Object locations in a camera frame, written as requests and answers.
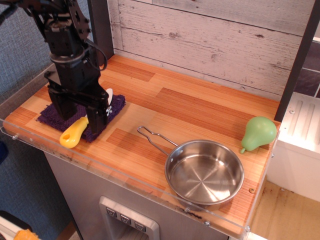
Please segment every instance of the toy pear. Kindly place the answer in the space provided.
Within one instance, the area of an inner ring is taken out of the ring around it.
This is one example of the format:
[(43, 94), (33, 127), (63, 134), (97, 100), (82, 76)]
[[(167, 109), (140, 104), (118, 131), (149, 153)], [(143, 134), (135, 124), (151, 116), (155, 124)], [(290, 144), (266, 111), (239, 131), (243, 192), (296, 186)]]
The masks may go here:
[(257, 147), (266, 145), (275, 140), (277, 136), (276, 125), (264, 116), (256, 116), (248, 121), (245, 127), (245, 135), (241, 141), (243, 154), (246, 150), (252, 151)]

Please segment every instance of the white wooden wall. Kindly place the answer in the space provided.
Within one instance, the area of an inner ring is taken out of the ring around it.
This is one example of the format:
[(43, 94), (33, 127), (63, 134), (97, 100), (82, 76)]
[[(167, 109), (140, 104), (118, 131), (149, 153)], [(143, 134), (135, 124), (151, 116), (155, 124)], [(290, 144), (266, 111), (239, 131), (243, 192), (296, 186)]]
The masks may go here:
[(107, 0), (114, 52), (280, 100), (315, 0)]

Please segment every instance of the frying pan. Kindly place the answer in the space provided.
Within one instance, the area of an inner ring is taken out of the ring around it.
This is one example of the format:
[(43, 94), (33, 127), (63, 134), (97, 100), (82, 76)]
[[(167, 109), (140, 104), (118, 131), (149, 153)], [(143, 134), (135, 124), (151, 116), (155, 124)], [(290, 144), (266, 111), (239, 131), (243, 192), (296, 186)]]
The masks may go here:
[[(141, 129), (165, 139), (175, 148), (167, 153)], [(191, 140), (177, 145), (145, 126), (139, 126), (137, 131), (167, 155), (165, 178), (171, 189), (185, 201), (201, 208), (212, 205), (218, 208), (231, 201), (240, 190), (244, 182), (244, 168), (228, 147), (211, 140)]]

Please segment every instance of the purple cloth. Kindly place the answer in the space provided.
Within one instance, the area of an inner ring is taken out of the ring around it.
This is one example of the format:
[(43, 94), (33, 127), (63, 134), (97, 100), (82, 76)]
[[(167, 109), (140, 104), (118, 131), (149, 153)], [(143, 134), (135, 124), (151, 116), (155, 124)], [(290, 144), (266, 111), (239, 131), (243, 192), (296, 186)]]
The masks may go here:
[[(111, 101), (111, 110), (112, 112), (108, 116), (108, 123), (110, 123), (118, 113), (124, 108), (126, 105), (126, 99), (123, 95), (113, 95), (112, 101)], [(40, 116), (37, 118), (37, 121), (47, 124), (61, 132), (64, 132), (67, 130), (68, 127), (70, 127), (76, 120), (78, 120), (81, 117), (84, 117), (86, 113), (86, 108), (82, 105), (77, 104), (77, 113), (70, 117), (67, 121), (64, 121), (58, 114), (56, 108), (53, 104), (50, 104), (47, 106), (42, 112), (40, 112)], [(85, 139), (89, 143), (91, 143), (93, 140), (95, 140), (100, 133), (103, 131), (102, 129), (99, 133), (93, 134), (89, 125), (87, 128), (83, 131), (81, 138)]]

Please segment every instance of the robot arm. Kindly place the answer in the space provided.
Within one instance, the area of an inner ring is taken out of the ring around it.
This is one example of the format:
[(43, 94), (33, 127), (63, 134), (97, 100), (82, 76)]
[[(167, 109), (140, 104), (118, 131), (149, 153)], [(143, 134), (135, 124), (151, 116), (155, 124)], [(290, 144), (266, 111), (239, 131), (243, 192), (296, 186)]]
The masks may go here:
[[(33, 17), (50, 48), (49, 57), (56, 72), (47, 72), (48, 92), (59, 115), (67, 120), (76, 112), (76, 103), (85, 106), (92, 133), (99, 133), (108, 123), (108, 94), (99, 85), (100, 67), (97, 50), (88, 39), (91, 32), (76, 0), (0, 0), (9, 5), (1, 22), (17, 7)], [(107, 67), (104, 56), (103, 69)]]

